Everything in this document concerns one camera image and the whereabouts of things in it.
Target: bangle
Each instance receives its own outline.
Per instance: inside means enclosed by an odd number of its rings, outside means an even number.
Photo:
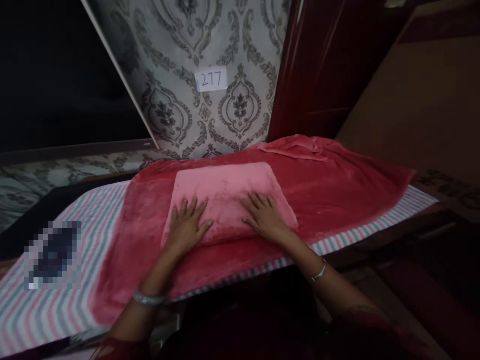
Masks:
[[[327,268],[327,260],[323,259],[323,269],[321,270],[321,273],[319,273],[316,276],[313,276],[311,279],[312,281],[315,281],[317,279],[320,279],[322,276],[325,275],[325,269]]]
[[[141,305],[157,306],[157,305],[163,304],[167,299],[167,296],[165,295],[160,297],[150,297],[150,296],[143,295],[139,289],[136,289],[135,292],[133,293],[133,299]]]

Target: striped sheet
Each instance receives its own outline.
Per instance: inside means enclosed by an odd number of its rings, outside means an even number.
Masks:
[[[81,222],[82,283],[74,290],[24,290],[23,254],[0,282],[0,357],[95,328],[88,309],[129,181],[82,195],[56,219]]]
[[[89,310],[89,298],[112,240],[129,183],[125,181],[91,190],[56,219],[82,223],[81,289],[24,290],[25,254],[0,282],[0,358],[99,326]],[[376,221],[321,240],[311,248],[319,255],[338,251],[398,224],[437,202],[435,198],[409,186],[400,202]],[[289,258],[281,257],[198,288],[176,300],[184,300],[291,264]]]

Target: red sleeve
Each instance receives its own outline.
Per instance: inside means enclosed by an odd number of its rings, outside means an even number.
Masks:
[[[330,339],[339,359],[361,353],[375,354],[374,359],[432,358],[430,348],[410,331],[372,312],[347,313],[334,321]]]
[[[90,360],[148,360],[151,358],[148,341],[129,342],[108,337],[98,346]]]

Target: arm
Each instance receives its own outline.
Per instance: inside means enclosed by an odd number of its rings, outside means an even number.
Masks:
[[[199,220],[207,207],[207,202],[203,202],[198,209],[196,207],[197,199],[194,198],[190,207],[188,207],[188,201],[184,200],[180,212],[176,207],[173,208],[167,245],[138,287],[142,294],[152,298],[162,296],[180,260],[212,226],[213,221],[207,221],[198,229]],[[134,299],[130,300],[111,328],[108,337],[127,342],[142,342],[149,339],[159,310],[160,306],[144,306]]]
[[[271,196],[265,198],[260,193],[250,193],[249,196],[250,201],[242,199],[241,202],[253,217],[246,217],[243,222],[250,225],[260,236],[282,248],[292,258],[333,316],[358,309],[383,314],[365,294],[333,267],[325,264],[323,257],[318,256],[285,225]],[[324,275],[313,281],[312,277],[320,274],[324,266]]]

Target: wallpaper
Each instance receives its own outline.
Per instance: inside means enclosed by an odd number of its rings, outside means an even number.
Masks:
[[[0,233],[56,187],[266,139],[290,0],[90,4],[161,149],[0,168]],[[209,66],[227,67],[227,90],[197,91],[194,73]]]
[[[0,234],[54,188],[144,169],[164,158],[158,150],[148,150],[0,167]]]

